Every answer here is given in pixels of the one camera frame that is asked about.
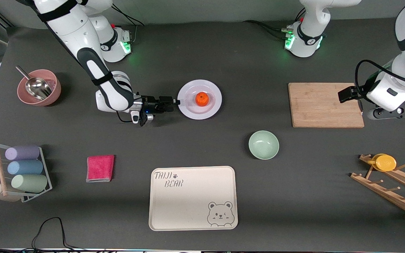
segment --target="plate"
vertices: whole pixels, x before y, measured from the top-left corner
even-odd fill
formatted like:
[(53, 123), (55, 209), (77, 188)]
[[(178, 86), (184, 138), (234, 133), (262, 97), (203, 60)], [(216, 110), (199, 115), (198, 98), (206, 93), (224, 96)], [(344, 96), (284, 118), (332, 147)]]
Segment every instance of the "plate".
[[(209, 104), (198, 106), (195, 102), (196, 94), (204, 92), (209, 96)], [(179, 110), (187, 117), (196, 120), (207, 119), (218, 112), (221, 107), (221, 91), (207, 80), (193, 80), (182, 86), (177, 99), (180, 100)]]
[(237, 224), (233, 168), (157, 168), (151, 174), (152, 230), (233, 229)]

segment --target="orange fruit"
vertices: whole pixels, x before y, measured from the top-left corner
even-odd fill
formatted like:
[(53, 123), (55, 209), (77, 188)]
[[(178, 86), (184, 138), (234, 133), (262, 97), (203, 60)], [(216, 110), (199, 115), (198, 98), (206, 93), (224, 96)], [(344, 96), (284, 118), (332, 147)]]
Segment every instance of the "orange fruit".
[(195, 102), (198, 106), (206, 106), (209, 104), (209, 96), (205, 92), (196, 94)]

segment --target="yellow mug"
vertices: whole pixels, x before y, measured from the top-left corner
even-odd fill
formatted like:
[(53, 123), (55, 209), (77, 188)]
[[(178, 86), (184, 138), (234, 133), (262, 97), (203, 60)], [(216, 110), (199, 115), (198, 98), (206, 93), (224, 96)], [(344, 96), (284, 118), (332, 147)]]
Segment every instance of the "yellow mug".
[(397, 167), (396, 160), (388, 154), (377, 154), (367, 163), (378, 171), (392, 171)]

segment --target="bowl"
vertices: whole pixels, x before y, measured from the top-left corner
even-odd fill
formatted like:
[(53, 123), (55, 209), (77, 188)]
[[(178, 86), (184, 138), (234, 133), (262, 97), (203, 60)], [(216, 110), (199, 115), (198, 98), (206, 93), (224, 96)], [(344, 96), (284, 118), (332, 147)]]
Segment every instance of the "bowl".
[(269, 131), (257, 131), (249, 138), (249, 150), (251, 154), (261, 160), (268, 160), (278, 153), (278, 138)]
[(26, 91), (26, 82), (27, 79), (23, 77), (21, 79), (20, 83), (18, 83), (18, 88), (17, 88), (17, 95), (18, 98), (21, 100), (21, 102), (25, 104), (30, 104), (30, 105), (35, 105), (35, 106), (47, 106), (52, 103), (54, 103), (58, 98), (59, 95), (62, 91), (62, 88), (60, 86), (60, 82), (57, 79), (56, 75), (52, 73), (51, 71), (47, 69), (39, 69), (39, 70), (34, 70), (31, 73), (29, 73), (30, 77), (41, 77), (48, 82), (48, 84), (52, 83), (50, 85), (50, 88), (52, 90), (52, 93), (45, 98), (44, 100), (40, 101), (36, 99), (35, 97), (31, 96), (27, 91)]

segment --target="gray wall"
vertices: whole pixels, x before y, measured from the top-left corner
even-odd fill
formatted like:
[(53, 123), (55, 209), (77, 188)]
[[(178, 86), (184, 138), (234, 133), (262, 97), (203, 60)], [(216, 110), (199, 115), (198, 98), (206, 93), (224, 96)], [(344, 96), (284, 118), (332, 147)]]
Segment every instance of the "gray wall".
[[(145, 24), (200, 21), (290, 20), (302, 8), (298, 0), (114, 0), (129, 16)], [(331, 10), (333, 19), (395, 17), (405, 0), (362, 0), (354, 7)], [(0, 0), (0, 12), (21, 27), (44, 28), (34, 12), (15, 0)], [(114, 24), (127, 24), (121, 14), (109, 9), (103, 15)]]

